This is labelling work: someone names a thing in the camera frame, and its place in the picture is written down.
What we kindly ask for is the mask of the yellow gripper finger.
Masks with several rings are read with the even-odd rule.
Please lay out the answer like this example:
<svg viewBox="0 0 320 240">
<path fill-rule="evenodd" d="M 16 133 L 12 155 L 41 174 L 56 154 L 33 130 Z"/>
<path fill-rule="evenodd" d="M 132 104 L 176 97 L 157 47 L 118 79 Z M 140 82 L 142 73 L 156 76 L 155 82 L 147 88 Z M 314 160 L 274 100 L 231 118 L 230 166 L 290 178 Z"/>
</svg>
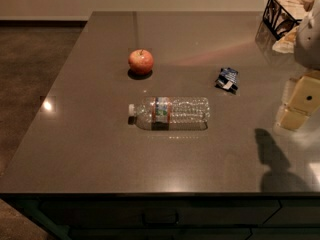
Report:
<svg viewBox="0 0 320 240">
<path fill-rule="evenodd" d="M 284 87 L 276 124 L 295 131 L 320 108 L 320 71 L 308 70 L 299 78 L 290 78 Z"/>
</svg>

